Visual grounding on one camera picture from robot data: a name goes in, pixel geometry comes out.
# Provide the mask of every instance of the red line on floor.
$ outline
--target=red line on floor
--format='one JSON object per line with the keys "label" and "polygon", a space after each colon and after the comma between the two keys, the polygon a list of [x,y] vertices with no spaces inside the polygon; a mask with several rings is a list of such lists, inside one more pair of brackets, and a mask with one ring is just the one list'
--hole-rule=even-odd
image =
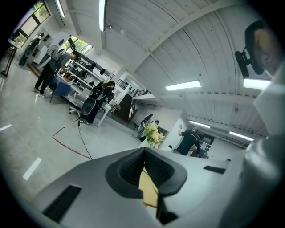
{"label": "red line on floor", "polygon": [[57,141],[59,144],[63,145],[65,148],[71,150],[72,152],[77,153],[77,154],[79,154],[79,155],[81,155],[81,156],[83,156],[83,157],[85,157],[85,158],[91,159],[90,157],[87,157],[87,156],[85,156],[85,155],[83,155],[83,154],[80,154],[80,153],[78,153],[77,151],[75,151],[75,150],[69,148],[68,146],[66,146],[66,145],[64,145],[63,143],[59,142],[59,141],[58,141],[57,139],[55,139],[54,137],[53,137],[53,139],[54,139],[55,141]]}
{"label": "red line on floor", "polygon": [[[58,132],[60,132],[62,129],[64,129],[65,128],[65,126],[64,127],[62,127]],[[58,132],[56,132],[53,136],[55,136]]]}

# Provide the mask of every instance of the gray concrete floor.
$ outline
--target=gray concrete floor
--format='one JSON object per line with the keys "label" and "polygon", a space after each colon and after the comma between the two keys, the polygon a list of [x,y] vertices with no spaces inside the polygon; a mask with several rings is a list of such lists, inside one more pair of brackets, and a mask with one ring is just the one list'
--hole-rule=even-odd
{"label": "gray concrete floor", "polygon": [[[60,102],[60,98],[54,97],[49,103],[49,99],[38,97],[32,91],[36,81],[33,73],[14,63],[8,78],[0,77],[0,128],[12,125],[0,131],[1,169],[11,188],[26,200],[32,200],[46,185],[89,160],[84,157],[88,154],[77,122],[73,122],[77,117],[69,115],[71,104],[64,98]],[[140,144],[108,122],[100,128],[82,124],[80,130],[94,159]],[[37,158],[41,162],[25,180],[23,175]]]}

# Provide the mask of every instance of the black rectangular slot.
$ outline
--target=black rectangular slot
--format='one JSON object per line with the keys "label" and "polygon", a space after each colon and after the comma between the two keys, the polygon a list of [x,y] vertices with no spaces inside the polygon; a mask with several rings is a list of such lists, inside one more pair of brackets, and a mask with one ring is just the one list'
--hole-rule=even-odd
{"label": "black rectangular slot", "polygon": [[69,185],[43,212],[55,222],[59,222],[82,189]]}
{"label": "black rectangular slot", "polygon": [[205,166],[204,169],[220,174],[224,174],[224,172],[226,171],[226,169],[213,167],[213,166]]}

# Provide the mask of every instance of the window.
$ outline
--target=window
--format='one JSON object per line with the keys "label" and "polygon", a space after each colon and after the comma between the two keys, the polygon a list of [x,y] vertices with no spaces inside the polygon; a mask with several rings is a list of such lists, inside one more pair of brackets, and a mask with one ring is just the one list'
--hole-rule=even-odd
{"label": "window", "polygon": [[64,44],[60,47],[60,49],[65,49],[66,52],[72,53],[73,51],[79,51],[83,54],[86,54],[92,48],[91,45],[86,42],[71,36]]}
{"label": "window", "polygon": [[38,1],[25,14],[12,34],[12,40],[23,46],[33,31],[50,16],[43,1]]}

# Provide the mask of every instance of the black pants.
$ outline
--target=black pants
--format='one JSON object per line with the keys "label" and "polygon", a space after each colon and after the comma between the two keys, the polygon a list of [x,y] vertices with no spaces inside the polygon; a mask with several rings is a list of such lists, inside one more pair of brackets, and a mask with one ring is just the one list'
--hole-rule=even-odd
{"label": "black pants", "polygon": [[44,94],[45,88],[48,86],[49,80],[54,75],[54,71],[51,69],[49,64],[45,65],[43,71],[41,72],[41,75],[39,76],[39,79],[37,80],[35,84],[35,88],[38,89],[41,85],[40,93]]}
{"label": "black pants", "polygon": [[96,101],[94,108],[88,115],[81,115],[82,119],[87,120],[90,123],[93,123],[97,112],[99,111],[99,101]]}

